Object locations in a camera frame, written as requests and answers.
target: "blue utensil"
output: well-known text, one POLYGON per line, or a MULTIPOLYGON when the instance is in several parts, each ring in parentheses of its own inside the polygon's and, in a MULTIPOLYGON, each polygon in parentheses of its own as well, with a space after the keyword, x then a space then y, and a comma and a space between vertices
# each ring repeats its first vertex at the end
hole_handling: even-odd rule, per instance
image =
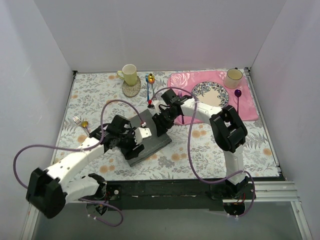
POLYGON ((145 75, 145 81, 146 81, 146 101, 149 103, 149 81, 148 81, 148 75, 145 75))

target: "coaster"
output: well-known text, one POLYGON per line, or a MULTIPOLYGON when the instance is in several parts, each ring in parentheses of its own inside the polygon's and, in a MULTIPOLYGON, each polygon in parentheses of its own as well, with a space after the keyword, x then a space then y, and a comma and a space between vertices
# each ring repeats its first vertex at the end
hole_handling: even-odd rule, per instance
POLYGON ((136 77, 136 83, 133 86, 129 86, 126 81, 123 81, 122 84, 122 92, 124 95, 126 95, 129 98, 134 97, 140 92, 141 89, 141 80, 139 76, 136 77))

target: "yellow mug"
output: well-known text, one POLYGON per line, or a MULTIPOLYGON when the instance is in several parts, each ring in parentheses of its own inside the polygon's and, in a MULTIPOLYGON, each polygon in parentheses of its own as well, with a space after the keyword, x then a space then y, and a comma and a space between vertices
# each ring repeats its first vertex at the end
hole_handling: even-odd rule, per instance
POLYGON ((122 71, 118 71, 116 75, 123 79, 129 86, 133 86, 137 83, 137 67, 133 64, 127 64, 122 68, 122 71))
POLYGON ((235 67, 226 72, 223 83, 228 89, 235 89, 240 84, 242 77, 242 72, 235 67))

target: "plate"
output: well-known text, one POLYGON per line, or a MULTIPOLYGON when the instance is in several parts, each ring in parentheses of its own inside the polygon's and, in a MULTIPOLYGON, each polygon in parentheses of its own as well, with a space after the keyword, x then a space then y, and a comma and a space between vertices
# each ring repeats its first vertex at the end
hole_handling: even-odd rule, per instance
POLYGON ((212 81, 198 83, 192 89, 192 93, 198 97, 200 102, 213 107, 224 108, 229 102, 227 90, 219 83, 212 81))

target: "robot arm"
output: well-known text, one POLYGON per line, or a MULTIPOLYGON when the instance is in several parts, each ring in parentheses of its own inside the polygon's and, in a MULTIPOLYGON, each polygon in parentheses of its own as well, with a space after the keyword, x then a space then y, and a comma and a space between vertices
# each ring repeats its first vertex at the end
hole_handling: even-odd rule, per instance
POLYGON ((39 209, 47 218, 55 217, 65 204, 87 197, 100 200, 106 196, 106 181, 103 177, 91 173, 80 180, 71 181, 87 164, 103 155, 109 149, 118 147, 126 160, 135 158, 144 149, 143 139, 150 137, 149 128, 131 127, 130 121, 116 115, 110 124, 104 124, 103 141, 99 144, 101 127, 90 133, 78 147, 89 150, 73 152, 45 170, 35 169, 30 176, 26 199, 39 209))
MULTIPOLYGON (((152 117, 158 136, 166 133, 179 115, 192 117, 195 109, 193 98, 188 95, 179 97, 172 89, 166 91, 161 97, 169 107, 160 108, 159 113, 152 117)), ((230 105, 224 108, 214 107, 199 102, 195 118, 211 125, 215 142, 224 153, 226 175, 243 170, 243 144, 248 131, 235 108, 230 105)), ((247 184, 246 174, 237 174, 229 178, 228 182, 234 185, 232 188, 237 193, 239 188, 247 184)))

